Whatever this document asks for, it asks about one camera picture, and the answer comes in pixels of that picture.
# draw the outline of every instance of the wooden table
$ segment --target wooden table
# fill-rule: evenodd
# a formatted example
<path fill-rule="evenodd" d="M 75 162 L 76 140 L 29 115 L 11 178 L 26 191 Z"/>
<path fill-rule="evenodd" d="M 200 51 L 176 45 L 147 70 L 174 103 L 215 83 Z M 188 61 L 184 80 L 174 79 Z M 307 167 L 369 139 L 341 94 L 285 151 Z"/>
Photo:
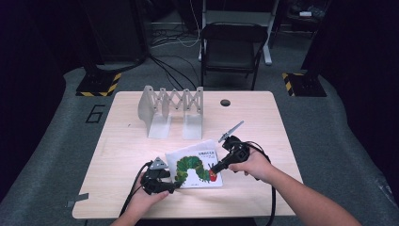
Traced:
<path fill-rule="evenodd" d="M 139 169 L 165 153 L 200 143 L 216 142 L 240 121 L 233 134 L 242 141 L 260 144 L 272 163 L 302 182 L 276 101 L 268 91 L 204 91 L 202 140 L 183 139 L 183 113 L 170 111 L 172 123 L 167 139 L 147 138 L 144 121 L 137 116 L 142 92 L 116 94 L 79 194 L 75 218 L 117 218 Z M 220 101 L 228 99 L 230 106 Z M 217 143 L 218 158 L 228 152 Z M 263 217 L 271 211 L 271 186 L 243 173 L 222 170 L 223 186 L 177 189 L 157 203 L 145 218 L 234 218 Z M 277 216 L 294 215 L 277 194 Z"/>

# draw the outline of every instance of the yellow and black warning tape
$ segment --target yellow and black warning tape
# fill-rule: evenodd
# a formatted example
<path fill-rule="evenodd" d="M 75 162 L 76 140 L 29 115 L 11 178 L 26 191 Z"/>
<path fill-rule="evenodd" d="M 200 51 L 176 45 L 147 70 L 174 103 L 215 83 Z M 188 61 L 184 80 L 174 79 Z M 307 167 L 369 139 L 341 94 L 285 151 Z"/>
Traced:
<path fill-rule="evenodd" d="M 107 92 L 76 92 L 76 96 L 110 96 L 114 93 L 114 90 L 117 88 L 117 84 L 120 81 L 121 73 L 115 75 L 114 80 L 112 81 L 111 87 Z"/>
<path fill-rule="evenodd" d="M 303 75 L 303 73 L 283 73 L 282 74 L 282 78 L 284 79 L 285 87 L 287 88 L 288 94 L 290 96 L 295 96 L 293 86 L 291 85 L 290 79 L 288 78 L 288 74 Z"/>

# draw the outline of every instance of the book cover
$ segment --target book cover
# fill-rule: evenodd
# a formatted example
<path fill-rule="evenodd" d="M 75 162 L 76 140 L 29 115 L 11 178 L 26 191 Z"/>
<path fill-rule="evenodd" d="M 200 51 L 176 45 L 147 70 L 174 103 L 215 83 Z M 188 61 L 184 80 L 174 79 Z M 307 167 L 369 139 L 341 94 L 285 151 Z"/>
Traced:
<path fill-rule="evenodd" d="M 181 188 L 223 186 L 220 173 L 210 170 L 217 164 L 215 142 L 207 140 L 172 153 L 166 153 L 170 177 Z"/>

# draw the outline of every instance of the caterpillar illustration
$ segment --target caterpillar illustration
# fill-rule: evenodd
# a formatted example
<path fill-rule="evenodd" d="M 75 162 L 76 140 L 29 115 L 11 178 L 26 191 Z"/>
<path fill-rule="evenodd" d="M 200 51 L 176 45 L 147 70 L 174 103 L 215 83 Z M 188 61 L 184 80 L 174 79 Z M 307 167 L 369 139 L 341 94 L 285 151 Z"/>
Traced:
<path fill-rule="evenodd" d="M 181 158 L 177 162 L 176 176 L 175 180 L 181 182 L 182 184 L 188 177 L 187 171 L 194 169 L 199 179 L 202 182 L 214 182 L 217 179 L 217 175 L 214 174 L 210 169 L 204 169 L 202 161 L 197 156 L 186 156 Z"/>

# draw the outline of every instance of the forearm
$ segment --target forearm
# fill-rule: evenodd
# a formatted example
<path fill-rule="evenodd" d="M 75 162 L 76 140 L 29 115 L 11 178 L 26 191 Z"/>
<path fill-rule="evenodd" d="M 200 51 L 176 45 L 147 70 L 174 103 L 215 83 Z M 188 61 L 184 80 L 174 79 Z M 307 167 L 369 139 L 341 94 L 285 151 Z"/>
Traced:
<path fill-rule="evenodd" d="M 336 202 L 304 186 L 279 169 L 274 170 L 269 183 L 305 225 L 360 225 Z"/>
<path fill-rule="evenodd" d="M 117 218 L 111 225 L 112 226 L 133 226 L 140 220 L 139 216 L 135 214 L 124 213 L 122 216 Z"/>

